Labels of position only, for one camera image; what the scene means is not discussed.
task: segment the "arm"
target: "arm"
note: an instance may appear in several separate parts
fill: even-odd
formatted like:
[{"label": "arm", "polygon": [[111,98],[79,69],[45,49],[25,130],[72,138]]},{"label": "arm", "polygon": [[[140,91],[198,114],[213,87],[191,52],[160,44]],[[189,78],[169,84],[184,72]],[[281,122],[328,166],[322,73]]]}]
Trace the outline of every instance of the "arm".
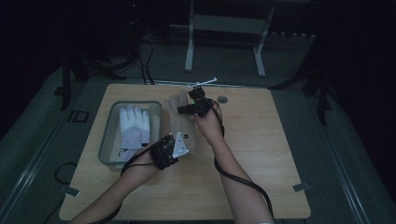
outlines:
[{"label": "arm", "polygon": [[[197,123],[207,143],[212,146],[219,166],[229,174],[251,181],[224,140],[214,111],[210,110],[204,118],[191,118]],[[257,190],[224,175],[220,175],[220,178],[235,223],[274,223],[262,195]]]},{"label": "arm", "polygon": [[[151,163],[149,153],[140,156],[133,164]],[[135,166],[127,169],[99,198],[79,213],[70,223],[93,223],[108,217],[135,189],[148,182],[158,168],[154,165]]]}]

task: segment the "small black device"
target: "small black device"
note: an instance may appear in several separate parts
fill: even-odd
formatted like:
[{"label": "small black device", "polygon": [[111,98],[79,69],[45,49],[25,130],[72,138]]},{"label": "small black device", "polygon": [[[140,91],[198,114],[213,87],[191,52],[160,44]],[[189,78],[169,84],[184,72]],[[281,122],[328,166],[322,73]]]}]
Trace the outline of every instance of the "small black device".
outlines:
[{"label": "small black device", "polygon": [[173,157],[174,147],[175,139],[172,134],[164,136],[149,147],[149,155],[158,169],[163,170],[178,162],[178,158]]},{"label": "small black device", "polygon": [[212,100],[205,98],[205,92],[201,86],[194,87],[192,91],[188,91],[192,104],[183,105],[177,108],[179,114],[194,115],[197,114],[203,118],[212,108]]}]

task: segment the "white glove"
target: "white glove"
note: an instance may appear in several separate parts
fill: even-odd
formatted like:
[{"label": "white glove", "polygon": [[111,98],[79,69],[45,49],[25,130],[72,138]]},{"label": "white glove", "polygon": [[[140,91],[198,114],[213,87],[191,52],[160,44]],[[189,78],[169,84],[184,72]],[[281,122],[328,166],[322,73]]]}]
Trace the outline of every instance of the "white glove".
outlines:
[{"label": "white glove", "polygon": [[149,112],[139,106],[120,109],[121,152],[119,161],[128,161],[149,143]]}]

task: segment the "floor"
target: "floor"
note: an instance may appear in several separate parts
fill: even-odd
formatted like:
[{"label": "floor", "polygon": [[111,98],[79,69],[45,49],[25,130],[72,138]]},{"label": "floor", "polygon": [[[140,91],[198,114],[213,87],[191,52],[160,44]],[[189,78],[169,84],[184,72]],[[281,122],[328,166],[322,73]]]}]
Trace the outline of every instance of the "floor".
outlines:
[{"label": "floor", "polygon": [[[140,54],[156,84],[186,84],[216,77],[218,85],[267,88],[296,73],[313,38],[268,36],[262,53],[265,78],[257,77],[252,48],[246,43],[198,37],[193,68],[186,73],[185,30],[175,30],[171,41],[155,34],[148,34],[145,40],[153,47],[149,63],[149,44],[142,44]],[[67,162],[78,162],[106,86],[115,82],[143,84],[139,63],[117,73],[127,79],[113,80],[92,72],[87,83],[72,80],[72,101],[65,111],[60,111],[62,97],[53,95],[62,85],[62,69],[48,78],[0,143],[0,217],[5,218],[0,223],[65,223],[57,213],[64,197],[59,189],[74,173],[74,165]],[[303,86],[301,81],[272,94],[300,177],[310,186],[305,193],[312,215],[304,220],[278,219],[276,223],[395,223],[395,204],[343,109],[329,97],[332,110],[326,114],[328,125],[323,126],[316,116],[318,97],[304,96]],[[73,111],[88,112],[87,122],[69,120]],[[30,178],[21,175],[26,173]]]}]

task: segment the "white object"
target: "white object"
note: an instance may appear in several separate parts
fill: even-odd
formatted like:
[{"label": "white object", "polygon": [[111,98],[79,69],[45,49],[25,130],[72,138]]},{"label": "white object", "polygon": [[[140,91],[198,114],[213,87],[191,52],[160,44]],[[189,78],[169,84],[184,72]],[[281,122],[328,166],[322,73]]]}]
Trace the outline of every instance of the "white object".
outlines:
[{"label": "white object", "polygon": [[208,80],[206,82],[196,82],[195,85],[187,85],[187,87],[188,88],[194,88],[194,87],[197,87],[197,86],[202,86],[202,85],[205,85],[205,84],[209,84],[211,82],[215,82],[217,80],[218,80],[217,78],[213,77],[213,79]]},{"label": "white object", "polygon": [[173,158],[179,158],[186,155],[187,153],[189,153],[189,150],[186,148],[186,145],[184,145],[181,133],[177,133],[173,151]]}]

